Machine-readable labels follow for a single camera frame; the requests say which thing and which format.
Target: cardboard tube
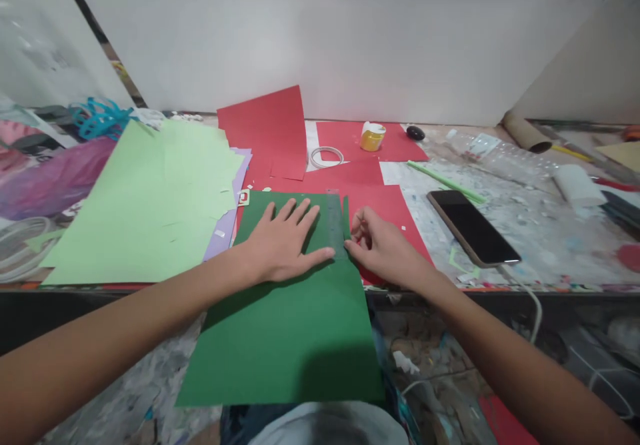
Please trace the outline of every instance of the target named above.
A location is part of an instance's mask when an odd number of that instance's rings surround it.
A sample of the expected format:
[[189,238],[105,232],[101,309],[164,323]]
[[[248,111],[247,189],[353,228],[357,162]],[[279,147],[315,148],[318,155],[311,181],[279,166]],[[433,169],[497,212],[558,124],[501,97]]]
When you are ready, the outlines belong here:
[[543,153],[551,148],[552,143],[549,138],[545,137],[524,118],[520,118],[508,111],[502,123],[520,148],[529,150],[531,153]]

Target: left hand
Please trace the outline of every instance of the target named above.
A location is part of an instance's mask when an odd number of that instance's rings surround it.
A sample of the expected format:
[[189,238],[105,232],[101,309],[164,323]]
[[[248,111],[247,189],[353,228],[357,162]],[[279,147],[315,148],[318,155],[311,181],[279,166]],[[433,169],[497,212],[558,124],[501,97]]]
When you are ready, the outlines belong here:
[[311,200],[305,198],[295,208],[295,199],[291,198],[271,219],[275,209],[275,203],[271,202],[247,241],[240,245],[246,262],[255,267],[255,284],[282,282],[333,258],[335,250],[330,247],[307,255],[301,253],[309,229],[320,211],[316,205],[305,215],[310,203]]

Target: green paper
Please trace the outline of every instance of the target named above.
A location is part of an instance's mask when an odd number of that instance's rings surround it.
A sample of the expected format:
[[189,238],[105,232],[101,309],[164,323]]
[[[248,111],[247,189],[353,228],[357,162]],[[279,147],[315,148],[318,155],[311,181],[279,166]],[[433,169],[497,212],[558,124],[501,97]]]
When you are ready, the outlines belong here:
[[351,223],[349,222],[349,197],[345,197],[343,200],[343,216],[342,216],[342,226],[343,233],[345,235],[345,240],[351,239]]
[[456,267],[461,272],[465,272],[466,274],[471,274],[476,279],[480,278],[480,269],[477,266],[474,265],[473,270],[469,271],[469,270],[465,270],[460,265],[458,265],[458,263],[455,261],[455,255],[457,253],[458,251],[455,249],[455,247],[451,247],[451,253],[449,254],[449,265]]
[[224,131],[165,120],[129,123],[67,233],[43,260],[43,285],[160,282],[202,262],[235,206],[243,157]]
[[482,195],[478,195],[478,193],[475,193],[474,191],[471,191],[468,188],[464,188],[462,185],[458,185],[457,183],[455,183],[454,181],[451,181],[449,178],[445,178],[442,175],[440,175],[439,173],[435,173],[435,171],[431,171],[428,168],[423,167],[422,165],[418,165],[418,163],[415,163],[414,161],[409,160],[407,162],[407,165],[409,165],[411,168],[416,169],[418,171],[421,171],[422,173],[429,175],[431,178],[436,179],[437,181],[439,181],[440,183],[448,186],[451,189],[460,191],[461,193],[464,193],[464,195],[471,201],[481,205],[482,203],[486,202],[486,199],[482,196]]
[[25,244],[29,247],[29,249],[33,253],[40,253],[42,250],[42,245],[47,243],[49,240],[53,240],[54,238],[60,238],[67,231],[66,228],[60,228],[59,230],[55,230],[54,232],[49,232],[48,234],[38,235],[37,237],[28,238],[25,240]]
[[[326,246],[326,195],[264,191],[251,192],[236,244],[249,237],[270,201],[279,209],[291,197],[298,203],[308,197],[309,207],[321,208],[303,251]],[[210,308],[176,406],[375,401],[383,396],[360,274],[350,260],[337,260],[293,280],[255,286]]]

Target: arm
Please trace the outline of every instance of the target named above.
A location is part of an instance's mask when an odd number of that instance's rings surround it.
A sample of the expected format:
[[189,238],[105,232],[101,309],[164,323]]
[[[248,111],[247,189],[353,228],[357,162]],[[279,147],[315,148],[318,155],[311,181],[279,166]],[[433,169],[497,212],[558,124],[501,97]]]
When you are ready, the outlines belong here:
[[365,207],[356,213],[351,233],[345,242],[349,253],[378,276],[429,300],[487,383],[538,441],[638,443],[596,395],[458,290],[393,224]]
[[269,205],[249,239],[185,273],[117,300],[0,358],[3,444],[30,444],[209,306],[245,288],[301,275],[332,258],[301,249],[319,208]]

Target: gray shirt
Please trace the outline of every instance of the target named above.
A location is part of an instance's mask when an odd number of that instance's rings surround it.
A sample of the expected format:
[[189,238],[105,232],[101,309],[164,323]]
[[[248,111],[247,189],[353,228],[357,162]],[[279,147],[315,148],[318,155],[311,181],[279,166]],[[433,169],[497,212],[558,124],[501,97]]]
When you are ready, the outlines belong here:
[[364,402],[306,403],[267,425],[250,445],[408,445],[402,426]]

